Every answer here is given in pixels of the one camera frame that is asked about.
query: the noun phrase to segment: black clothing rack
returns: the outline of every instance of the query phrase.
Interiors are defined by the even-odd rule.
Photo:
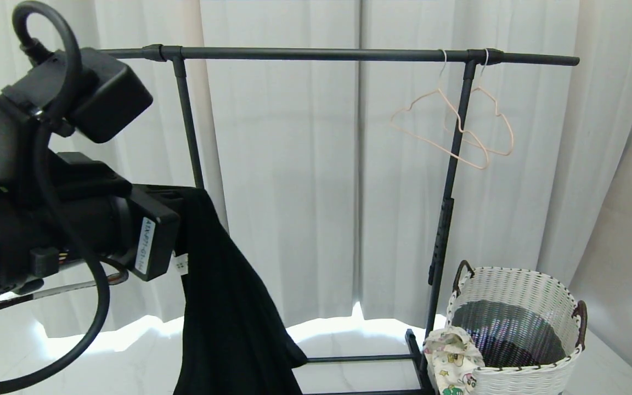
[[[459,125],[455,125],[451,151],[455,155],[460,153],[462,133],[467,106],[470,102],[472,80],[475,77],[477,65],[496,65],[499,63],[524,63],[534,65],[562,65],[575,66],[579,58],[574,56],[537,55],[530,53],[505,53],[494,48],[468,50],[399,50],[399,49],[324,49],[324,48],[211,48],[211,47],[179,47],[160,44],[149,45],[134,49],[103,50],[108,55],[120,59],[148,59],[157,62],[170,61],[173,64],[180,105],[184,118],[185,132],[190,150],[191,168],[194,173],[196,187],[203,188],[204,180],[201,176],[199,146],[196,142],[194,119],[191,114],[191,101],[187,85],[187,59],[234,59],[234,60],[349,60],[349,61],[388,61],[388,62],[447,62],[465,63],[463,84],[458,107]],[[454,199],[452,197],[453,184],[458,160],[450,157],[448,162],[445,188],[443,192],[441,216],[438,219],[436,244],[433,248],[432,261],[428,270],[428,284],[431,285],[431,298],[428,305],[426,319],[426,336],[431,332],[436,318],[438,294],[441,290],[441,279],[445,253],[447,249],[450,223]],[[326,357],[309,358],[309,363],[333,362],[381,362],[382,360],[411,360],[416,368],[421,388],[418,390],[394,390],[374,392],[347,392],[360,395],[402,395],[406,393],[423,393],[426,395],[437,393],[435,385],[428,377],[426,358],[419,350],[419,342],[411,329],[406,332],[406,343],[409,353],[396,355],[360,355],[359,357]]]

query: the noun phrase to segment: clothes hanger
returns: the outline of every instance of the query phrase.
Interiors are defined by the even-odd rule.
[[[484,170],[485,168],[489,167],[489,152],[487,152],[487,148],[484,147],[484,145],[482,144],[482,142],[479,140],[479,138],[477,138],[477,135],[475,135],[474,133],[472,133],[469,130],[464,130],[462,128],[459,127],[459,125],[462,123],[462,119],[460,118],[459,113],[457,112],[457,109],[455,108],[454,105],[452,105],[452,103],[450,103],[450,100],[448,100],[448,98],[446,97],[446,95],[442,92],[441,90],[441,77],[443,75],[443,71],[445,70],[445,66],[447,66],[447,53],[445,52],[444,49],[442,49],[443,55],[444,55],[444,63],[443,63],[443,67],[441,69],[441,74],[438,75],[438,86],[435,90],[425,93],[424,95],[420,95],[418,98],[414,99],[414,101],[411,102],[411,104],[409,104],[409,107],[404,107],[400,110],[397,110],[397,112],[395,112],[391,118],[389,119],[389,125],[393,128],[395,128],[396,130],[399,130],[400,132],[404,132],[406,134],[411,135],[412,137],[418,138],[418,140],[421,140],[422,142],[426,142],[428,144],[433,145],[434,147],[437,147],[439,150],[443,151],[444,153],[447,153],[448,155],[456,158],[457,160],[466,163],[467,165],[470,165],[471,167],[474,168],[479,168],[479,170]],[[458,130],[460,131],[460,133],[469,133],[469,135],[472,136],[472,138],[474,139],[475,142],[477,142],[477,144],[471,143],[472,145],[481,148],[482,151],[484,151],[484,165],[477,165],[474,164],[472,162],[470,162],[469,160],[464,159],[463,157],[460,157],[459,155],[455,155],[454,153],[452,153],[450,150],[448,150],[447,148],[443,147],[442,145],[439,145],[436,142],[432,142],[431,140],[428,140],[428,138],[425,137],[421,137],[416,133],[412,133],[409,130],[406,130],[405,128],[400,127],[399,125],[396,125],[396,123],[394,123],[394,118],[399,115],[402,112],[411,112],[412,108],[414,107],[414,105],[416,105],[416,103],[423,99],[423,98],[427,98],[427,97],[431,97],[432,95],[435,94],[439,94],[441,95],[441,98],[444,100],[445,104],[447,105],[447,107],[449,108],[449,110],[451,110],[452,112],[455,113],[455,116],[457,117],[457,125],[458,125]]]
[[[506,130],[509,131],[509,137],[511,138],[511,146],[509,147],[508,151],[502,153],[497,150],[492,150],[491,148],[487,148],[485,145],[479,146],[476,143],[471,142],[470,140],[467,140],[467,138],[463,138],[462,140],[464,143],[473,145],[477,148],[482,148],[482,150],[485,150],[487,152],[497,154],[497,155],[502,155],[502,156],[509,156],[514,151],[514,129],[511,127],[511,123],[506,118],[506,115],[504,115],[503,112],[499,112],[499,101],[491,93],[489,93],[488,90],[486,90],[485,88],[482,88],[482,76],[484,75],[484,68],[487,67],[487,63],[489,63],[489,49],[485,48],[484,50],[485,52],[487,52],[487,59],[484,61],[484,65],[482,65],[482,71],[479,72],[479,78],[477,79],[479,82],[477,82],[477,87],[472,90],[470,95],[472,95],[472,93],[474,92],[482,92],[484,93],[484,95],[486,95],[487,98],[490,98],[494,102],[494,116],[501,117],[501,119],[504,120],[504,123],[506,124]],[[451,133],[450,130],[448,130],[445,127],[445,125],[443,125],[443,128],[445,129],[446,132]]]

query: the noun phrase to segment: basket handle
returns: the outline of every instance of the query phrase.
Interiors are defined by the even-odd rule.
[[[457,274],[455,275],[455,280],[452,283],[452,292],[455,293],[455,296],[460,296],[460,275],[462,274],[462,268],[466,267],[467,272],[470,272],[470,278],[475,276],[475,271],[472,270],[470,263],[466,260],[460,262],[460,265],[457,267]]]
[[[579,323],[579,337],[577,337],[577,343],[574,346],[579,347],[581,345],[582,351],[584,351],[586,349],[584,345],[584,337],[586,337],[586,303],[584,303],[584,300],[577,302],[577,307],[574,309],[572,317],[577,315],[579,315],[579,319],[582,322]]]

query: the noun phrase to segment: patterned cloth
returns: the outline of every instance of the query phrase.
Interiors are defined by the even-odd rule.
[[[424,343],[424,355],[441,395],[474,393],[477,380],[472,373],[484,366],[484,360],[464,329],[449,326],[431,332]]]

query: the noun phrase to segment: marble tile floor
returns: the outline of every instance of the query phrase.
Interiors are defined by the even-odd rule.
[[[442,325],[442,317],[437,321]],[[171,394],[178,377],[182,319],[162,323],[144,317],[101,335],[93,347],[62,373],[17,395],[163,395]],[[348,318],[314,320],[289,332],[309,357],[406,353],[404,332],[396,320]],[[421,339],[422,330],[414,330]],[[30,373],[50,363],[77,338],[48,339],[30,307],[0,312],[0,380]],[[587,353],[565,394],[632,393],[632,369],[594,334],[587,335]],[[295,370],[305,393],[401,390],[418,388],[413,364],[363,362],[309,364]]]

